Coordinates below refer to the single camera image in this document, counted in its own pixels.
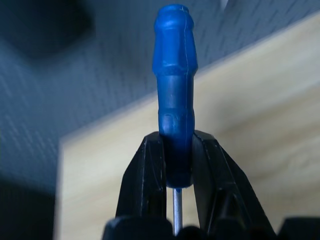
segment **wooden board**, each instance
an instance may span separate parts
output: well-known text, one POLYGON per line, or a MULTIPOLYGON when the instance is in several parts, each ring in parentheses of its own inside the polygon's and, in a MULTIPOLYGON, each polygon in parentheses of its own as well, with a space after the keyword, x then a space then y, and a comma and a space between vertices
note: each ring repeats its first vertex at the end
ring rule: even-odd
MULTIPOLYGON (((247 174, 272 226, 320 215, 320 15, 199 71, 196 128, 213 134, 247 174)), ((122 175, 156 131, 151 95, 61 141, 55 237, 101 239, 122 175)), ((171 191, 168 217, 172 218, 171 191)), ((198 224, 193 188, 184 224, 198 224)))

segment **screwdriver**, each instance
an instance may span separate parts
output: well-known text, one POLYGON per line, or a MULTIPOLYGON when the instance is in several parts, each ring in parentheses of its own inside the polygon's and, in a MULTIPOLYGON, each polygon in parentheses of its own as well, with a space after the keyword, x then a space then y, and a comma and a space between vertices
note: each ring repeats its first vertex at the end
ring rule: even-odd
POLYGON ((157 80, 158 126, 163 141, 166 184, 173 188, 173 226, 182 227, 182 188, 191 180, 194 76, 198 69, 194 22, 187 7, 164 6, 154 23, 152 71, 157 80))

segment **blue rubber grip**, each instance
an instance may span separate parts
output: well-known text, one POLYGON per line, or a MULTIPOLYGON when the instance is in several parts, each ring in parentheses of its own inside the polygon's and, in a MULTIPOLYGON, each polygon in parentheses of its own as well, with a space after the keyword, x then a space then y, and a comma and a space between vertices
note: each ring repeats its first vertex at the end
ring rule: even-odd
POLYGON ((171 188, 191 185, 194 75, 198 69, 193 27, 189 10, 179 4, 161 8, 154 24, 152 70, 157 79, 166 183, 171 188))

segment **screwdriver handle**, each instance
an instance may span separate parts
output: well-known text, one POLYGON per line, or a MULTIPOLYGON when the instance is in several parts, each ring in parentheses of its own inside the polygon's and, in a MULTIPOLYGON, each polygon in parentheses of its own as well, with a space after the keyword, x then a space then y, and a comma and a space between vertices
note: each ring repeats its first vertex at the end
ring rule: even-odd
POLYGON ((171 188, 191 185, 194 75, 198 69, 193 27, 188 8, 179 4, 161 8, 154 24, 152 70, 157 79, 166 182, 171 188))

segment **gray carpeted surface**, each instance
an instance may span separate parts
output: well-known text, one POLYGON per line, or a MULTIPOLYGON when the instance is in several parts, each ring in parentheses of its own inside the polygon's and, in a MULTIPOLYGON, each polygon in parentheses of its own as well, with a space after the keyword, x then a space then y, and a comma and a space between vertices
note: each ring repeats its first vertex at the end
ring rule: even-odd
POLYGON ((320 0, 92 1, 95 34, 34 65, 0 40, 0 175, 54 193, 59 139, 155 91, 153 24, 189 7, 203 67, 320 9, 320 0))

